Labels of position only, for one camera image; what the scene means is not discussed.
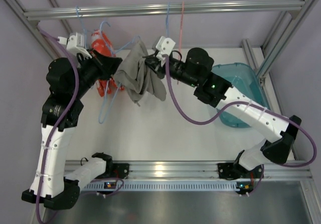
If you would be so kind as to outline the red white trousers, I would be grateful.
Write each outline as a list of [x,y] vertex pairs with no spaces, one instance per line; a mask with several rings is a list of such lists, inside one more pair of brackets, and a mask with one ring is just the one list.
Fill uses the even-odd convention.
[[117,88],[114,75],[120,60],[116,60],[111,41],[99,30],[91,34],[90,53],[93,55],[91,85],[96,86],[101,97],[107,97],[112,93],[112,88]]

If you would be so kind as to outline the grey trousers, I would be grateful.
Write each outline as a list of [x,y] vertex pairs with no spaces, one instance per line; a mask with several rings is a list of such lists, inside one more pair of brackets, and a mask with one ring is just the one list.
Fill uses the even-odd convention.
[[135,104],[138,104],[146,92],[161,101],[165,101],[167,96],[163,82],[145,64],[147,55],[145,44],[138,40],[113,75],[114,80],[124,86]]

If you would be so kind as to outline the blue hanger with grey trousers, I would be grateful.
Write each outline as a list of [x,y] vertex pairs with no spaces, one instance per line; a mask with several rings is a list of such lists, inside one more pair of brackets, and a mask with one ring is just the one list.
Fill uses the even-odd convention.
[[[103,42],[105,43],[105,46],[107,47],[108,50],[111,51],[111,57],[109,58],[108,60],[108,63],[111,63],[110,66],[107,66],[107,70],[109,70],[109,78],[111,78],[112,74],[115,73],[116,71],[116,68],[119,66],[120,64],[120,59],[119,58],[116,58],[116,53],[120,52],[121,50],[123,50],[125,47],[133,44],[136,40],[140,40],[140,36],[139,35],[136,35],[134,36],[129,42],[127,42],[125,45],[123,45],[120,49],[118,49],[117,51],[114,51],[113,48],[111,47],[111,45],[109,43],[107,43],[106,40],[103,39]],[[108,97],[107,97],[107,90],[108,90],[108,84],[111,80],[107,80],[107,86],[106,86],[106,89],[104,91],[104,97],[103,97],[103,103],[102,103],[102,106],[101,106],[101,109],[100,109],[100,112],[99,112],[99,116],[98,116],[98,122],[99,124],[103,124],[106,120],[107,120],[107,117],[109,116],[110,112],[111,112],[111,109],[113,107],[113,104],[115,102],[115,99],[117,97],[117,94],[120,90],[120,88],[122,87],[121,84],[116,84],[116,91],[107,107],[107,111],[106,113],[103,115],[103,110],[105,108],[105,106],[108,104]]]

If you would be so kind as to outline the blue hanger with red trousers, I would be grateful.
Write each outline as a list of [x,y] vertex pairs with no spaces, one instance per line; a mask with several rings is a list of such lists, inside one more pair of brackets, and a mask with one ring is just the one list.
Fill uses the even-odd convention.
[[87,37],[87,29],[85,28],[85,24],[82,20],[82,17],[80,16],[79,14],[79,11],[80,11],[80,8],[78,6],[75,7],[75,10],[76,10],[76,16],[77,16],[77,19],[79,20],[80,24],[81,24],[81,27],[82,27],[82,30],[83,30],[83,33],[84,33],[84,36],[85,38]]

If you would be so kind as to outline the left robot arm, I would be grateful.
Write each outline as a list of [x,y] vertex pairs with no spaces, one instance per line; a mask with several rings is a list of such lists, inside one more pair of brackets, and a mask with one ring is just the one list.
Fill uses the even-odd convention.
[[97,80],[108,80],[122,62],[95,50],[89,57],[77,54],[53,60],[46,80],[50,95],[42,107],[42,143],[36,175],[22,200],[51,210],[71,209],[83,188],[94,179],[115,177],[110,155],[95,153],[79,169],[65,174],[67,150],[83,110],[82,97]]

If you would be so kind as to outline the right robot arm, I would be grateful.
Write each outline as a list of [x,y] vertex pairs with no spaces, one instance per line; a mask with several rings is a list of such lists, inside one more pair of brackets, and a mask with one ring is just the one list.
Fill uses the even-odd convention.
[[185,61],[174,58],[172,52],[157,50],[145,56],[144,62],[158,78],[167,80],[171,95],[174,94],[171,80],[178,80],[194,87],[194,96],[202,103],[226,111],[263,135],[261,143],[236,157],[230,167],[236,178],[266,163],[288,166],[301,124],[299,117],[278,115],[248,98],[231,82],[212,72],[214,60],[202,48],[190,49]]

